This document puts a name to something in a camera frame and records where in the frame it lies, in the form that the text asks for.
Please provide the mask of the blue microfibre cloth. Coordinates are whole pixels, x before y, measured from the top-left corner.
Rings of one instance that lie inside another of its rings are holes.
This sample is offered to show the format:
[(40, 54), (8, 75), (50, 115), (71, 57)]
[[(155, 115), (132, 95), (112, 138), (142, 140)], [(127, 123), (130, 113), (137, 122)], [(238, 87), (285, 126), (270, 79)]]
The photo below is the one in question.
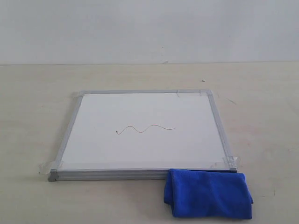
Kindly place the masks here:
[(253, 198), (243, 173), (171, 169), (164, 202), (178, 218), (252, 219)]

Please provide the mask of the white board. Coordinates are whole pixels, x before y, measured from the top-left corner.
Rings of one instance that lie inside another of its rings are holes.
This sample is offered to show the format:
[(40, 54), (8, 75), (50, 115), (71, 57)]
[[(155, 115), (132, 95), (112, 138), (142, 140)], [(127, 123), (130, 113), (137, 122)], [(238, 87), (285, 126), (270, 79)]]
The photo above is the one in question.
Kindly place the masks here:
[(89, 91), (78, 97), (48, 180), (153, 180), (170, 169), (214, 170), (233, 156), (213, 94)]

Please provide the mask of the clear tape back-right corner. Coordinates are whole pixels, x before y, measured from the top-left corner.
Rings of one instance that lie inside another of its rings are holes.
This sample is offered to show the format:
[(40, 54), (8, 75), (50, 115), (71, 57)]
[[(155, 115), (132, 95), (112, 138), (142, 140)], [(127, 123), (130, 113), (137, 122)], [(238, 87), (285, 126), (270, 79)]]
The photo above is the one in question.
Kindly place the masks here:
[(177, 90), (177, 97), (207, 97), (208, 92), (206, 90)]

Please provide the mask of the clear tape back-left corner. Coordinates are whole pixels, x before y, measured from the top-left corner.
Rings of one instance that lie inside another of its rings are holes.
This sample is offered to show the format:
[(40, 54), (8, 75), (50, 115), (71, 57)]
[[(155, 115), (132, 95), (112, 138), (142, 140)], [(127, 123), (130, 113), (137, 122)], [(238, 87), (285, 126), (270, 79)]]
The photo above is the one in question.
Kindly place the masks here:
[(78, 97), (82, 97), (84, 96), (85, 94), (89, 94), (90, 92), (89, 91), (78, 91), (78, 92), (73, 92), (71, 94), (71, 98), (78, 98)]

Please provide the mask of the clear tape front-right corner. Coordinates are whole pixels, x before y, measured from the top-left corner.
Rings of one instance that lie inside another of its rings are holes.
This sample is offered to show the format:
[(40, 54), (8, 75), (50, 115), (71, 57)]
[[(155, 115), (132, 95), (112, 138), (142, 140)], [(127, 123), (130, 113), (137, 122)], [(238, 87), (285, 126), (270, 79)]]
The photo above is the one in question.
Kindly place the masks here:
[(220, 162), (214, 162), (210, 166), (214, 170), (228, 170), (231, 172), (236, 172), (240, 165), (240, 157), (238, 156), (226, 156), (222, 158)]

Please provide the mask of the clear tape front-left corner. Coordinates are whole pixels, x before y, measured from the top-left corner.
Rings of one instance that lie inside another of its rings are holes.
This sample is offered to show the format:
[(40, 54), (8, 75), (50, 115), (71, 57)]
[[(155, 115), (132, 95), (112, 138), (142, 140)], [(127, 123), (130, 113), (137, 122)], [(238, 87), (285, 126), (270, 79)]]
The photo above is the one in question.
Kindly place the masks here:
[(40, 175), (49, 175), (51, 170), (60, 169), (63, 165), (63, 161), (47, 161), (38, 165), (38, 173)]

